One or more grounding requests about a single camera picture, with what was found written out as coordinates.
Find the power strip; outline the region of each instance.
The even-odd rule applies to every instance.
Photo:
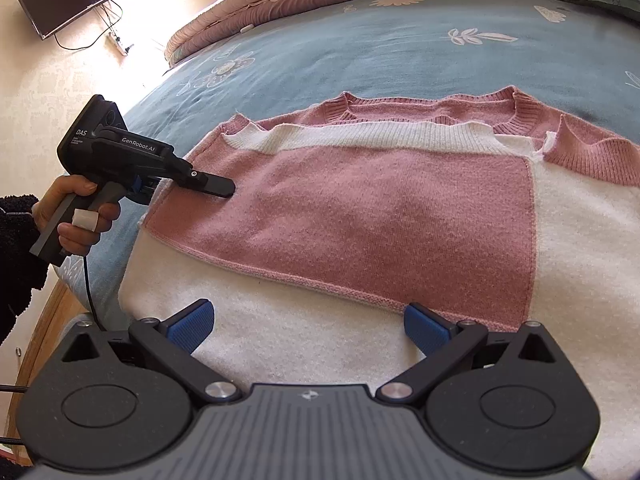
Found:
[[[109,41],[111,41],[111,43],[113,43],[115,45],[115,47],[118,49],[118,51],[123,56],[128,56],[129,55],[129,50],[133,46],[133,43],[130,44],[128,47],[125,47],[122,44],[122,39],[120,38],[120,36],[116,35],[112,30],[109,31],[109,34],[107,35],[107,38],[109,39]]]

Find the hand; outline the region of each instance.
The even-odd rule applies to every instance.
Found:
[[[88,196],[95,192],[97,186],[82,175],[59,176],[42,200],[36,202],[31,209],[33,219],[38,229],[42,232],[55,213],[64,197],[69,193]],[[58,226],[60,245],[71,254],[87,256],[92,245],[100,241],[100,233],[111,229],[111,224],[120,216],[119,204],[102,204],[98,209],[98,225],[95,232],[87,231],[75,225],[62,223]]]

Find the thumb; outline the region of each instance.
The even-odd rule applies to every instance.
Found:
[[[59,176],[51,184],[42,200],[33,206],[33,218],[36,225],[42,229],[69,193],[87,196],[95,192],[96,189],[97,185],[82,175]]]

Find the black fuzzy sleeve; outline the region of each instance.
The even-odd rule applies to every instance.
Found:
[[[30,214],[38,201],[33,195],[0,198],[0,342],[15,325],[15,318],[29,306],[31,289],[41,289],[47,264],[29,249],[40,232]]]

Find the blue bed sheet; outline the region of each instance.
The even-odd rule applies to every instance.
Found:
[[[516,85],[640,142],[640,28],[555,0],[355,0],[269,22],[181,63],[125,116],[129,130],[184,156],[235,112],[258,120],[335,97],[441,98]],[[105,326],[145,207],[122,216],[88,257]],[[86,300],[82,261],[60,276]]]

